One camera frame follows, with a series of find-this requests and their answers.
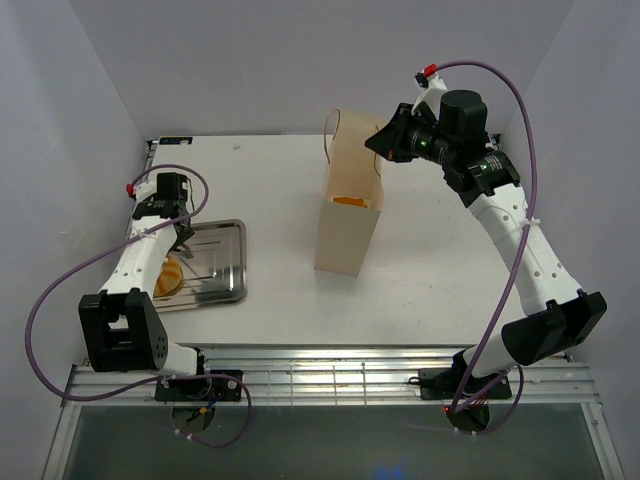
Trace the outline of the metal tongs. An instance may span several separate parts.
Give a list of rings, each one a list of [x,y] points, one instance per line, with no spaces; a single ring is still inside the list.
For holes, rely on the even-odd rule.
[[[187,241],[194,236],[195,231],[190,226],[183,226],[178,227],[176,232],[177,239],[172,246],[171,251],[183,258],[192,259],[193,252],[191,247],[187,244]]]

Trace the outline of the beige paper bag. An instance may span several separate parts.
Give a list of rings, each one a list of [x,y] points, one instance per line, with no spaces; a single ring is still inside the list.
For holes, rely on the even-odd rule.
[[[316,237],[314,268],[357,276],[364,264],[384,203],[381,157],[365,146],[382,120],[334,109],[326,118],[327,161]]]

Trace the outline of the sesame twisted bread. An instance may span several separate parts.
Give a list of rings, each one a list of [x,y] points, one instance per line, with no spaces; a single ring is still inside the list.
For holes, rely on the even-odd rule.
[[[335,196],[331,199],[333,203],[354,206],[358,208],[368,208],[369,202],[364,198],[350,196]]]

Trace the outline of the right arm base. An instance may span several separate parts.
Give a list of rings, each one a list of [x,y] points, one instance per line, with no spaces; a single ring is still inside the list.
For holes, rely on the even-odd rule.
[[[464,399],[471,397],[497,377],[496,373],[482,378],[471,377],[463,390],[462,397]],[[423,368],[409,378],[408,384],[420,389],[422,400],[448,400],[454,397],[461,379],[462,374],[455,373],[453,368]],[[510,399],[512,391],[509,381],[500,380],[486,392],[486,396],[489,400]]]

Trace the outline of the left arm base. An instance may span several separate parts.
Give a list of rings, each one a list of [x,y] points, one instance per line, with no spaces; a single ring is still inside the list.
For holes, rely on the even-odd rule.
[[[243,379],[242,370],[212,370],[212,374],[226,375],[229,379],[206,379],[189,381],[169,381],[156,387],[154,399],[159,402],[237,402],[241,400],[242,388],[238,381]]]

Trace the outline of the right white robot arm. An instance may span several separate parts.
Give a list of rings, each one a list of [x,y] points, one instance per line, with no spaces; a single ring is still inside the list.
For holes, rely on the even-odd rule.
[[[452,371],[451,382],[464,397],[483,390],[489,375],[583,343],[607,310],[601,293],[586,292],[568,273],[531,217],[533,197],[515,166],[488,145],[487,113],[478,93],[448,91],[437,113],[399,104],[389,123],[365,142],[391,162],[422,158],[439,165],[510,270],[524,316],[462,354],[464,364]]]

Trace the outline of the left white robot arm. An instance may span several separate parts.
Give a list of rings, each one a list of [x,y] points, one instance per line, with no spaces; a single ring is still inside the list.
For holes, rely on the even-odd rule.
[[[194,235],[190,225],[188,177],[159,173],[131,186],[135,200],[130,238],[99,292],[81,298],[78,312],[92,367],[97,372],[153,371],[175,375],[190,399],[212,387],[209,371],[198,366],[195,349],[169,340],[153,305],[153,294],[169,253]]]

